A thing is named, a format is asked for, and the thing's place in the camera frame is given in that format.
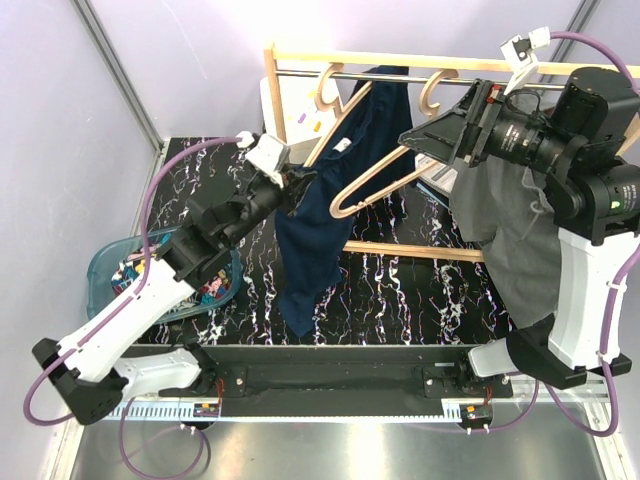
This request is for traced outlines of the colourful comic print shorts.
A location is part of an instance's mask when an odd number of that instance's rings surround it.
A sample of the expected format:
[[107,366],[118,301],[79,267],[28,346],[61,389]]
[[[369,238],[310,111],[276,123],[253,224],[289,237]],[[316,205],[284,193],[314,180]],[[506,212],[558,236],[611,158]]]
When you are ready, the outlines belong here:
[[[145,261],[142,240],[139,237],[113,242],[109,253],[114,254],[111,267],[107,268],[111,296],[118,297],[137,277],[143,273]],[[241,279],[242,264],[239,253],[234,250],[230,260],[218,270],[199,290],[172,306],[167,314],[192,312],[205,306],[223,305],[235,295]]]

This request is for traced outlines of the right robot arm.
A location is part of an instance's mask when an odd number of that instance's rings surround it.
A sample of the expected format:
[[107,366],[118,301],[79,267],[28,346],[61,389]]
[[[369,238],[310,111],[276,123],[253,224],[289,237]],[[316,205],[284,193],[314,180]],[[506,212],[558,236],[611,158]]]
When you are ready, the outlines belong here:
[[545,177],[561,250],[556,310],[468,352],[453,375],[470,397],[501,374],[568,389],[588,373],[614,377],[632,367],[617,328],[626,276],[639,257],[639,169],[619,149],[639,96],[625,74],[581,67],[551,114],[522,111],[514,99],[478,79],[450,110],[399,137],[402,146],[446,164],[462,159],[476,167],[496,157]]

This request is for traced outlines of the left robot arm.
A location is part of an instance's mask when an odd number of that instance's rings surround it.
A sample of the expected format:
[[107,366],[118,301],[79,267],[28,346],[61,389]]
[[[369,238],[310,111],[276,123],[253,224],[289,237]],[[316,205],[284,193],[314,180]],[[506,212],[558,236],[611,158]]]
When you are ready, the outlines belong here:
[[277,209],[294,211],[315,172],[256,171],[242,189],[228,177],[205,181],[187,201],[188,214],[144,271],[97,316],[60,341],[40,340],[32,353],[69,408],[91,425],[122,402],[175,391],[214,390],[216,363],[196,344],[164,354],[125,357],[126,350],[168,310],[199,291],[232,259],[241,239]]

